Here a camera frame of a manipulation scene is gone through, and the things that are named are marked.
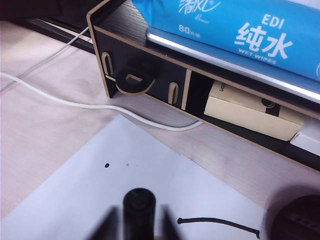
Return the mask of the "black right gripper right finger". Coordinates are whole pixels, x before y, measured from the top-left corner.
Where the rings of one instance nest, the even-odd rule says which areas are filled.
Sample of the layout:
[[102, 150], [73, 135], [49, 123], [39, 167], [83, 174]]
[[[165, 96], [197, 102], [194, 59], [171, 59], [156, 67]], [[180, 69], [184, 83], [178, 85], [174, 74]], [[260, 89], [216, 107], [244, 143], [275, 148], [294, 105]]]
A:
[[156, 210], [156, 239], [157, 240], [182, 240], [183, 236], [176, 227], [170, 208], [161, 204]]

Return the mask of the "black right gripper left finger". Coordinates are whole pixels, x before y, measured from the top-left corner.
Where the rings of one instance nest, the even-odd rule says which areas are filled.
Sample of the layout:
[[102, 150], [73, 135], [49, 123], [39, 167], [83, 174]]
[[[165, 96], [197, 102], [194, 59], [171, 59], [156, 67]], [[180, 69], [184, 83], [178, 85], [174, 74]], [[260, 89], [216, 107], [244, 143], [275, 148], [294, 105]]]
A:
[[103, 216], [97, 228], [92, 233], [93, 240], [120, 240], [122, 228], [122, 210], [119, 206], [112, 206]]

